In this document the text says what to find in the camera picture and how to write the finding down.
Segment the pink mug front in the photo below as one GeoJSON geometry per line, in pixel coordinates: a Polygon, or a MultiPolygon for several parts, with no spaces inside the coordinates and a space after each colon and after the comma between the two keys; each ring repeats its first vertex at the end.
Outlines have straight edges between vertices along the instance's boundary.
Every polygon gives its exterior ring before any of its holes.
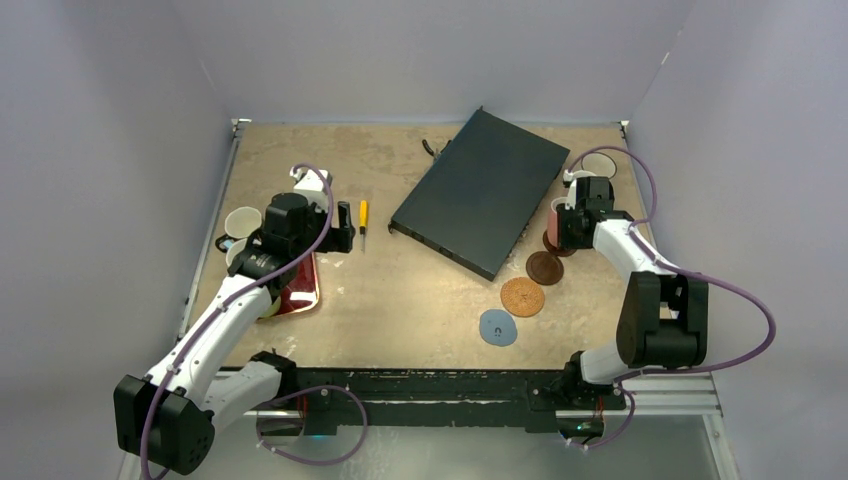
{"type": "Polygon", "coordinates": [[[568,197],[562,196],[554,198],[549,205],[551,211],[556,212],[557,208],[562,206],[565,210],[570,210],[573,208],[572,202],[568,197]]]}

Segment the pink mug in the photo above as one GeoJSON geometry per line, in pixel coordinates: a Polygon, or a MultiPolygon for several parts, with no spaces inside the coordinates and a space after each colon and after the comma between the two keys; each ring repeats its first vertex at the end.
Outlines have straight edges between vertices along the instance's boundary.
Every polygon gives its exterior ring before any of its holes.
{"type": "Polygon", "coordinates": [[[546,237],[553,247],[559,247],[559,214],[556,210],[548,212],[546,237]]]}
{"type": "Polygon", "coordinates": [[[562,196],[554,198],[549,205],[551,211],[556,212],[557,208],[562,206],[565,210],[570,210],[573,208],[572,202],[568,197],[562,196]]]}

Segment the dark wooden coaster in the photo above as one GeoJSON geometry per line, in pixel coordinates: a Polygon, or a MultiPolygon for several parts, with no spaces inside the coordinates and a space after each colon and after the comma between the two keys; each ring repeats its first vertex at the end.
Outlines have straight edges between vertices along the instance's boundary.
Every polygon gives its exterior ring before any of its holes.
{"type": "Polygon", "coordinates": [[[542,241],[545,249],[552,255],[557,257],[570,257],[576,253],[575,249],[563,249],[554,245],[548,238],[548,233],[542,234],[542,241]]]}
{"type": "Polygon", "coordinates": [[[555,285],[564,276],[562,261],[548,251],[532,253],[526,260],[525,270],[531,280],[543,286],[555,285]]]}

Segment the woven cork coaster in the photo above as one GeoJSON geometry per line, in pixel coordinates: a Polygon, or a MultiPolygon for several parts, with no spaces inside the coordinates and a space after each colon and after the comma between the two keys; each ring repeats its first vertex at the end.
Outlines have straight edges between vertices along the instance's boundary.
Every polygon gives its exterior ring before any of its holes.
{"type": "Polygon", "coordinates": [[[542,288],[532,279],[516,277],[503,284],[500,300],[507,312],[527,318],[538,314],[543,309],[545,295],[542,288]]]}

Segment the blue grey smiley coaster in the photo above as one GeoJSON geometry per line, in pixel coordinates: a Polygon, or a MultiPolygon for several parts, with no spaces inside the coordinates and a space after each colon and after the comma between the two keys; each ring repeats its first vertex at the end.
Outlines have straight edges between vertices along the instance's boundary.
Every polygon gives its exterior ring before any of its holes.
{"type": "Polygon", "coordinates": [[[482,340],[490,345],[507,347],[518,337],[518,330],[513,317],[505,310],[489,309],[480,315],[479,334],[482,340]]]}

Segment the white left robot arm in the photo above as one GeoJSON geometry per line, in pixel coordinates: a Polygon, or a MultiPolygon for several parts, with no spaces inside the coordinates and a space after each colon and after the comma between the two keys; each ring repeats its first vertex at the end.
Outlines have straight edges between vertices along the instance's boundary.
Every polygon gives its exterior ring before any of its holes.
{"type": "Polygon", "coordinates": [[[329,193],[272,198],[201,318],[145,375],[127,375],[115,387],[118,446],[139,457],[145,478],[152,476],[151,464],[163,473],[192,473],[215,435],[248,410],[295,402],[296,365],[279,354],[261,351],[236,374],[224,380],[216,375],[301,264],[316,252],[351,252],[355,235],[349,203],[329,193]]]}

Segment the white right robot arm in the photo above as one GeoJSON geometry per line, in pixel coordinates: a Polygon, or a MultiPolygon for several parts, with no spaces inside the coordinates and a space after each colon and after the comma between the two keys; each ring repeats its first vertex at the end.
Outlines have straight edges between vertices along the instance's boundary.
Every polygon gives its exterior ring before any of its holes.
{"type": "Polygon", "coordinates": [[[522,388],[535,409],[584,409],[627,375],[702,363],[706,283],[659,266],[602,177],[553,202],[559,246],[524,239],[542,195],[419,189],[333,277],[343,361],[397,380],[405,401],[522,388]]]}

